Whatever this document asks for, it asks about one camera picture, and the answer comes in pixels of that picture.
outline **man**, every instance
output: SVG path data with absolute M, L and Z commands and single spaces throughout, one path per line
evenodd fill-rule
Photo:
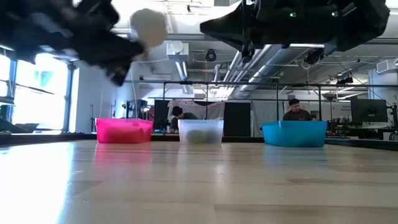
M 170 127 L 170 132 L 175 133 L 176 130 L 178 130 L 178 120 L 179 119 L 198 119 L 193 113 L 184 113 L 182 111 L 182 108 L 179 106 L 174 106 L 172 115 L 174 118 L 172 119 L 171 122 L 171 127 Z
M 300 101 L 292 99 L 289 101 L 290 111 L 284 115 L 284 121 L 312 121 L 310 113 L 300 108 Z

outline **monitor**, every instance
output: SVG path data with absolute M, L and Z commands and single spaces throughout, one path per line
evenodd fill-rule
M 353 122 L 388 122 L 385 100 L 351 100 Z

